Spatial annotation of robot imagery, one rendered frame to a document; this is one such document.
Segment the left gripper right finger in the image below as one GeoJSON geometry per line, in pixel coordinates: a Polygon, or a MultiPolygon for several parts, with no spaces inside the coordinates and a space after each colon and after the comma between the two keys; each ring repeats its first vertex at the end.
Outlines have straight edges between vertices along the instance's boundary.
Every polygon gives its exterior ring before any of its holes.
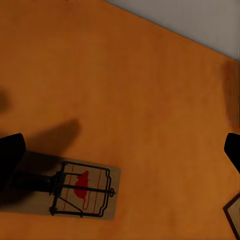
{"type": "Polygon", "coordinates": [[[228,133],[224,145],[224,151],[233,165],[240,173],[240,135],[228,133]]]}

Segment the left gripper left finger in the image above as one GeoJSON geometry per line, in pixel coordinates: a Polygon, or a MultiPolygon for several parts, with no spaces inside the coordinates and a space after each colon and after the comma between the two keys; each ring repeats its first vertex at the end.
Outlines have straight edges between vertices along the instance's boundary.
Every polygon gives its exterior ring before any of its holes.
{"type": "Polygon", "coordinates": [[[0,193],[26,152],[21,133],[0,138],[0,193]]]}

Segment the mousetrap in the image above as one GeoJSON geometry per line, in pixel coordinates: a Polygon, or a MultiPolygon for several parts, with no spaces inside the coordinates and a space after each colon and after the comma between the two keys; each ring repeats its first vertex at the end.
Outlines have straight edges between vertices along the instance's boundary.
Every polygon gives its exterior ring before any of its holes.
{"type": "Polygon", "coordinates": [[[0,212],[114,221],[121,170],[27,150],[0,193],[0,212]]]}
{"type": "Polygon", "coordinates": [[[240,194],[237,195],[223,211],[228,218],[236,240],[240,240],[240,194]]]}

